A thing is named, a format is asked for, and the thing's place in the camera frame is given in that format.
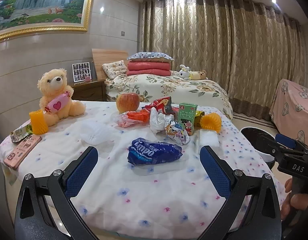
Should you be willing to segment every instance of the pink cloth cover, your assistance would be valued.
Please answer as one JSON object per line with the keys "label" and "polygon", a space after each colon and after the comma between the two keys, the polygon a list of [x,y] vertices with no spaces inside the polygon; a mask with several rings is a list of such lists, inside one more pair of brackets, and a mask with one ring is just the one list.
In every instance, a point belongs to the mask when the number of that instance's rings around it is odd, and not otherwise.
{"label": "pink cloth cover", "polygon": [[63,109],[70,98],[70,93],[66,91],[64,94],[59,95],[54,98],[51,102],[48,103],[47,107],[45,107],[46,112],[56,113],[59,110]]}
{"label": "pink cloth cover", "polygon": [[130,61],[128,63],[127,68],[128,70],[145,70],[145,69],[171,70],[171,64],[167,62]]}
{"label": "pink cloth cover", "polygon": [[275,92],[270,116],[281,134],[308,145],[308,89],[282,79]]}
{"label": "pink cloth cover", "polygon": [[128,76],[140,75],[140,74],[153,74],[153,75],[168,77],[171,75],[171,71],[161,70],[161,69],[128,70],[126,74]]}

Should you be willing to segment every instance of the photo frame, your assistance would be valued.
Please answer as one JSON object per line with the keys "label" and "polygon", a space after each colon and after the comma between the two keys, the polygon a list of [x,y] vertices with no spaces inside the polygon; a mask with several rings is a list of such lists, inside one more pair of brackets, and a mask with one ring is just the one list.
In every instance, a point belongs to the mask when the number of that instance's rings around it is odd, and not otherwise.
{"label": "photo frame", "polygon": [[86,77],[91,78],[91,67],[89,62],[75,63],[72,65],[74,83],[85,81]]}
{"label": "photo frame", "polygon": [[0,0],[0,41],[42,31],[87,31],[92,0]]}

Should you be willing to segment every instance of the patterned curtain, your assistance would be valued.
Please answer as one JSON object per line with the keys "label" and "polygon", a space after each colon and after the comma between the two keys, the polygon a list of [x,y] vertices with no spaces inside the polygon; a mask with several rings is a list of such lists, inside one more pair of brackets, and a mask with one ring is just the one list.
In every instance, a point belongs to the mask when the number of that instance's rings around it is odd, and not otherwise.
{"label": "patterned curtain", "polygon": [[247,0],[146,0],[141,51],[163,52],[228,92],[233,110],[269,120],[278,82],[304,84],[300,24]]}

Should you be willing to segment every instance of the nightstand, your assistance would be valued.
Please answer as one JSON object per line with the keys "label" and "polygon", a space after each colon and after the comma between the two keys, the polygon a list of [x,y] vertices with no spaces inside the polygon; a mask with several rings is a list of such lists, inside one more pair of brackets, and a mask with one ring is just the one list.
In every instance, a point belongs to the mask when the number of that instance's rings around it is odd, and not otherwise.
{"label": "nightstand", "polygon": [[106,101],[104,80],[92,79],[89,82],[71,83],[69,85],[74,89],[73,100]]}

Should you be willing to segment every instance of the gray tiled wall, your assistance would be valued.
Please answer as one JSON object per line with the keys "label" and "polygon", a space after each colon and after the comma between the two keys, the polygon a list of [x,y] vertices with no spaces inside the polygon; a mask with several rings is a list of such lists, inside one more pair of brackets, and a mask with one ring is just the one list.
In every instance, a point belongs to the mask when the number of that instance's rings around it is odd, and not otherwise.
{"label": "gray tiled wall", "polygon": [[92,48],[137,52],[139,2],[93,0],[87,33],[43,33],[0,43],[0,133],[7,136],[38,110],[37,81],[65,68],[69,82],[75,62],[92,62]]}

